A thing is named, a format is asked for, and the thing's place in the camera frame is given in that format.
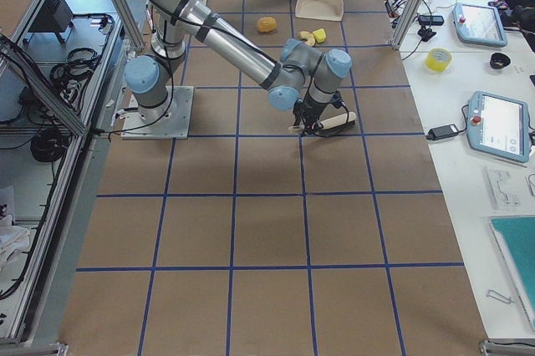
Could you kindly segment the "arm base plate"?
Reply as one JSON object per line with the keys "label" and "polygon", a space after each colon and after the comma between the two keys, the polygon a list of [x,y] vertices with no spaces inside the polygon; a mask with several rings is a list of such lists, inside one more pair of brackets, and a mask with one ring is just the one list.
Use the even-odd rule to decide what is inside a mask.
{"label": "arm base plate", "polygon": [[135,111],[125,115],[120,136],[124,140],[186,140],[189,135],[193,86],[166,86],[166,102],[154,109],[138,105],[134,94],[129,106]]}

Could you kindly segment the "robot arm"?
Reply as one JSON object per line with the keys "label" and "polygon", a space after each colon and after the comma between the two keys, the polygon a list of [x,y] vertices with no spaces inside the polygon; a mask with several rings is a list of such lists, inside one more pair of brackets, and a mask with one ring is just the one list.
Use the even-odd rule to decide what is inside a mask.
{"label": "robot arm", "polygon": [[345,51],[335,48],[324,53],[290,38],[275,60],[201,0],[148,1],[159,15],[151,46],[160,57],[182,55],[183,38],[190,34],[265,89],[273,108],[292,111],[293,129],[302,135],[323,136],[355,122],[355,113],[339,92],[352,68]]}

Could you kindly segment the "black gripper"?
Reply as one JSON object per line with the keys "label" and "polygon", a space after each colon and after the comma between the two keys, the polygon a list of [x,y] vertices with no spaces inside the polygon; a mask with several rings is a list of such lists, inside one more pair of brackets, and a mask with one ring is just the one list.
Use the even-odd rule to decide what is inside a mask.
{"label": "black gripper", "polygon": [[322,129],[321,114],[327,108],[326,103],[319,103],[314,99],[308,101],[298,99],[293,105],[293,129]]}

